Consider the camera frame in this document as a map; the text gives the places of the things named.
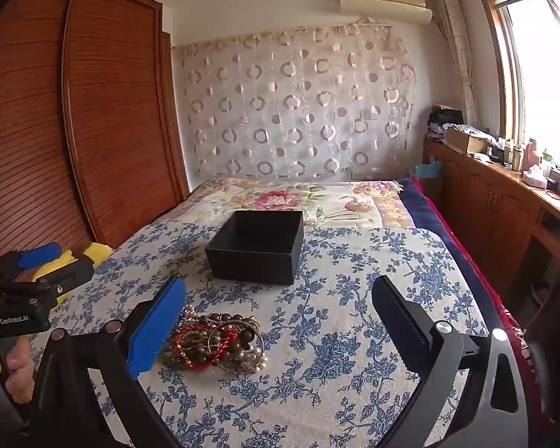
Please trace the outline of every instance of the jewelry pile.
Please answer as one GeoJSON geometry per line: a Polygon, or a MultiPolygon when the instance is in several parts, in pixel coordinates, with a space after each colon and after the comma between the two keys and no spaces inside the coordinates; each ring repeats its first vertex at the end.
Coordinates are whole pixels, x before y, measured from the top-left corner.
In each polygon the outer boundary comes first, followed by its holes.
{"type": "Polygon", "coordinates": [[[256,374],[268,362],[260,329],[255,317],[200,315],[187,305],[164,344],[161,358],[167,366],[182,370],[217,365],[233,374],[256,374]]]}

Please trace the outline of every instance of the red trim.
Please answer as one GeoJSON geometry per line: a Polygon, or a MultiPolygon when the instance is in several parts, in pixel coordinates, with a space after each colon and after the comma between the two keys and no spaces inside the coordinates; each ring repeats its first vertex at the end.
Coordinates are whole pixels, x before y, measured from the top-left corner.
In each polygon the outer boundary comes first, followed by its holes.
{"type": "MultiPolygon", "coordinates": [[[[425,195],[423,194],[423,190],[421,189],[419,180],[413,177],[413,183],[417,187],[418,191],[425,197],[425,195]]],[[[504,307],[500,296],[494,291],[490,283],[484,277],[483,273],[481,273],[481,271],[479,270],[479,267],[475,264],[475,261],[473,261],[470,257],[470,254],[466,251],[466,249],[464,249],[464,246],[454,235],[448,224],[446,224],[446,221],[442,217],[442,214],[439,213],[434,203],[427,197],[425,197],[425,200],[427,200],[427,203],[429,204],[435,215],[437,215],[440,222],[442,222],[442,225],[448,232],[448,235],[454,241],[455,245],[458,247],[458,249],[460,249],[460,251],[463,252],[464,256],[467,258],[471,266],[473,266],[473,269],[477,273],[477,276],[479,276],[479,279],[483,283],[483,286],[490,294],[491,300],[494,302],[494,306],[496,307],[498,316],[502,321],[504,330],[508,334],[508,339],[510,340],[510,343],[512,345],[512,350],[514,351],[514,357],[517,359],[518,370],[521,375],[521,380],[523,381],[525,394],[529,399],[529,409],[531,411],[530,416],[533,423],[541,427],[542,429],[550,428],[553,424],[553,421],[542,411],[541,391],[539,389],[539,384],[537,381],[537,377],[535,376],[535,372],[531,369],[529,363],[527,362],[527,359],[523,355],[523,346],[521,344],[522,331],[518,323],[516,322],[516,320],[514,320],[510,312],[504,307]]]]}

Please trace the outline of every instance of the wooden countertop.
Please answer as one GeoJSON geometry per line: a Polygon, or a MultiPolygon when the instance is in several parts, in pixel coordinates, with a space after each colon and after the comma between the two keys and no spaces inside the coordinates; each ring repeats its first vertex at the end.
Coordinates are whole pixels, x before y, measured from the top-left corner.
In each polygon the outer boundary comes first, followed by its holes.
{"type": "MultiPolygon", "coordinates": [[[[454,153],[455,155],[458,155],[458,156],[461,156],[461,157],[465,156],[465,155],[462,155],[460,153],[455,152],[451,148],[448,148],[445,144],[437,143],[436,141],[425,140],[425,146],[427,147],[427,149],[431,149],[431,147],[436,146],[436,147],[439,147],[441,150],[446,149],[449,152],[454,153]]],[[[473,160],[473,162],[475,162],[479,165],[491,168],[493,171],[496,171],[500,175],[508,178],[511,181],[516,182],[519,186],[521,186],[521,187],[527,189],[528,191],[530,191],[533,195],[535,195],[535,197],[537,197],[539,199],[539,201],[541,202],[541,206],[545,210],[547,210],[548,212],[550,212],[551,214],[553,214],[554,216],[556,216],[560,220],[560,195],[559,194],[554,193],[554,192],[547,193],[545,190],[536,189],[535,187],[530,187],[529,185],[527,185],[526,183],[523,182],[522,174],[520,174],[519,172],[515,172],[510,168],[505,168],[502,165],[498,165],[498,164],[494,164],[494,163],[486,164],[486,163],[483,163],[479,160],[475,160],[475,159],[471,158],[470,156],[466,156],[466,157],[467,157],[467,159],[473,160]],[[550,194],[555,195],[559,199],[556,199],[556,198],[552,197],[550,194]]]]}

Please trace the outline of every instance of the floral bedspread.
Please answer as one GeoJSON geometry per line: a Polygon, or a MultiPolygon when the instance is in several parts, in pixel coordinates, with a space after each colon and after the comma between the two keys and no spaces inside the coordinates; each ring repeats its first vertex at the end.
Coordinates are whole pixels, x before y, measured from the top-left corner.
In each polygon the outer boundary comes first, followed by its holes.
{"type": "MultiPolygon", "coordinates": [[[[156,363],[139,377],[187,448],[355,448],[380,440],[419,381],[403,365],[371,303],[380,274],[434,320],[487,334],[454,260],[427,230],[307,228],[296,282],[278,287],[213,278],[203,248],[217,228],[148,225],[51,317],[54,327],[72,333],[96,331],[152,298],[170,275],[184,278],[198,312],[255,315],[270,359],[261,373],[176,371],[156,363]]],[[[34,340],[35,357],[46,339],[47,333],[34,340]]],[[[464,380],[457,376],[427,443],[445,433],[464,380]]],[[[94,382],[109,425],[128,443],[103,381],[94,376],[94,382]]]]}
{"type": "Polygon", "coordinates": [[[315,227],[412,227],[394,181],[333,184],[222,178],[202,183],[159,220],[221,224],[237,209],[302,210],[315,227]]]}

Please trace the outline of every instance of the tissue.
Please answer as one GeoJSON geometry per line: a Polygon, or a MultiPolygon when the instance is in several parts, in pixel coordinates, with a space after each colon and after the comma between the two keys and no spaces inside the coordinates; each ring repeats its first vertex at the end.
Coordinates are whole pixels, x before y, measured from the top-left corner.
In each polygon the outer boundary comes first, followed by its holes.
{"type": "Polygon", "coordinates": [[[538,189],[545,189],[548,185],[544,172],[539,168],[539,165],[532,165],[529,170],[523,172],[523,182],[538,189]]]}

